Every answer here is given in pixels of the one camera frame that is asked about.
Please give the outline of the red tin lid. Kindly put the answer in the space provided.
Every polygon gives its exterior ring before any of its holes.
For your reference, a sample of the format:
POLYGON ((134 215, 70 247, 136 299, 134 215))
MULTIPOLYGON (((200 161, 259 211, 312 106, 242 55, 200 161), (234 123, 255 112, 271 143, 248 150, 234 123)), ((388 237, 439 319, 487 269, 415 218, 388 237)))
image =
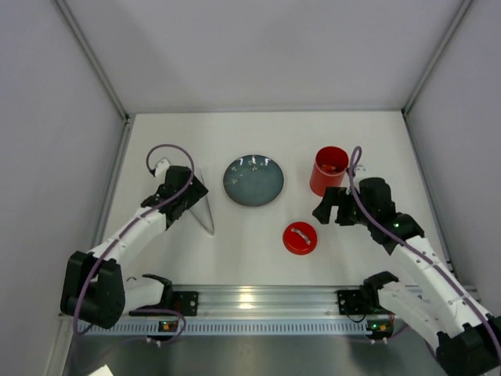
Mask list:
POLYGON ((308 255, 318 244, 315 228, 307 222, 293 222, 283 232, 283 245, 294 255, 308 255))

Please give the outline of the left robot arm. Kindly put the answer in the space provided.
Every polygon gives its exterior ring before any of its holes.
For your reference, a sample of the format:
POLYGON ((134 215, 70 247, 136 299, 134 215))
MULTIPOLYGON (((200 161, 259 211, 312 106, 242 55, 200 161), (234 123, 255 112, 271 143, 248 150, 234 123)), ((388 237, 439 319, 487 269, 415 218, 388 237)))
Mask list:
POLYGON ((69 257, 61 313, 103 329, 110 329, 125 313, 165 314, 172 307, 172 282, 151 273, 127 279, 122 270, 207 193, 190 168, 168 167, 164 182, 126 225, 92 250, 76 251, 69 257))

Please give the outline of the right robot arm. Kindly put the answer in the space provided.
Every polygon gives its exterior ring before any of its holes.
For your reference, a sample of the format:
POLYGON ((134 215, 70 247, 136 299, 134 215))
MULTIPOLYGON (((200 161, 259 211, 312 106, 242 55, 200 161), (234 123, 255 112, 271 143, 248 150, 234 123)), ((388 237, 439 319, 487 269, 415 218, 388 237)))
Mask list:
POLYGON ((337 209, 339 226, 361 225, 420 287, 409 293, 388 271, 359 286, 366 311, 400 317, 434 351, 448 375, 481 375, 500 367, 500 318, 478 303, 442 263, 414 218, 397 211, 382 178, 365 178, 349 188, 328 187, 313 215, 322 224, 337 209))

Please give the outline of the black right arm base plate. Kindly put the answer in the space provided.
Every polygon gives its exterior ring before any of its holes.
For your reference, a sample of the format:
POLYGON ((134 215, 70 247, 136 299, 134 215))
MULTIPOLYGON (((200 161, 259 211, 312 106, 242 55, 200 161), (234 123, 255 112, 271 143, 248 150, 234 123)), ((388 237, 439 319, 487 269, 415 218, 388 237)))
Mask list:
POLYGON ((345 316, 369 315, 378 312, 373 296, 360 289, 337 291, 337 304, 339 313, 345 316))

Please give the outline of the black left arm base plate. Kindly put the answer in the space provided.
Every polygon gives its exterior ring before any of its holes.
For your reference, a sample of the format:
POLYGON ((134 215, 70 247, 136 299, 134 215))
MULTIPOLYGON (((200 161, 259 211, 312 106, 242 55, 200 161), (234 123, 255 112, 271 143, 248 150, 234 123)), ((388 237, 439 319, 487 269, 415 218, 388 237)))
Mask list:
POLYGON ((129 313, 130 316, 168 316, 168 311, 183 316, 196 316, 199 303, 198 291, 171 291, 155 305, 145 305, 129 313))

